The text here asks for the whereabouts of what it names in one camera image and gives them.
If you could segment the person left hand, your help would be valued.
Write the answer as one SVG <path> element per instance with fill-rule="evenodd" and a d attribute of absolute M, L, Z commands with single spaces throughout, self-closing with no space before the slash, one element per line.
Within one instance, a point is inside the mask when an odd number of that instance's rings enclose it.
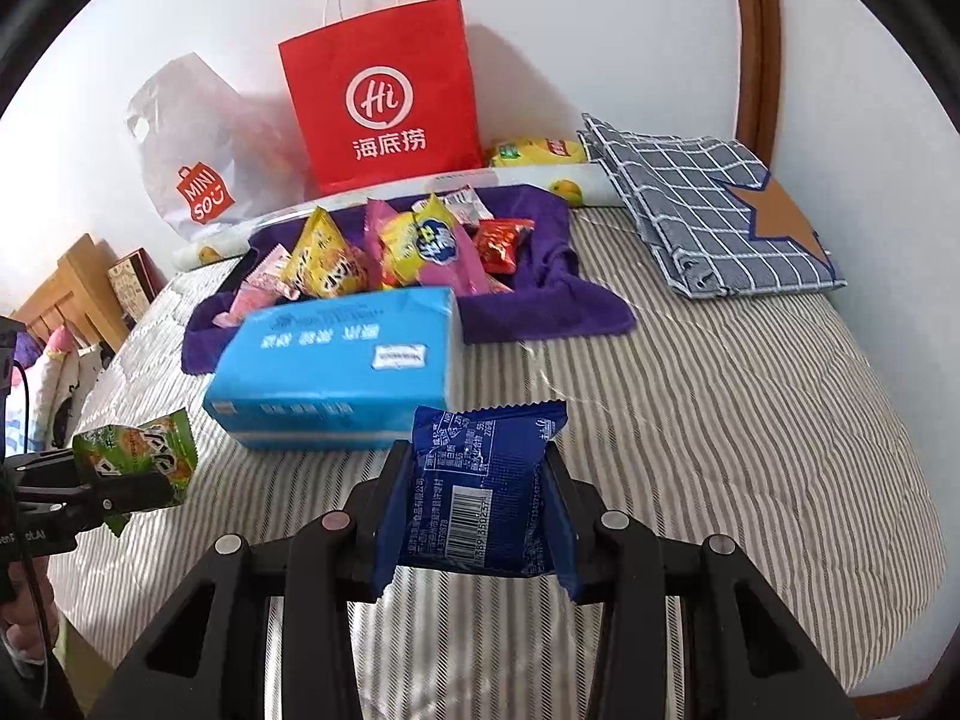
<path fill-rule="evenodd" d="M 38 557 L 32 561 L 32 565 L 37 588 L 43 600 L 47 634 L 43 634 L 41 616 L 32 600 L 28 576 L 20 562 L 13 562 L 8 567 L 8 577 L 16 595 L 13 600 L 2 605 L 2 631 L 11 655 L 26 663 L 39 665 L 44 660 L 46 642 L 53 644 L 59 635 L 59 610 L 55 605 L 55 593 L 47 572 L 49 560 L 47 557 Z"/>

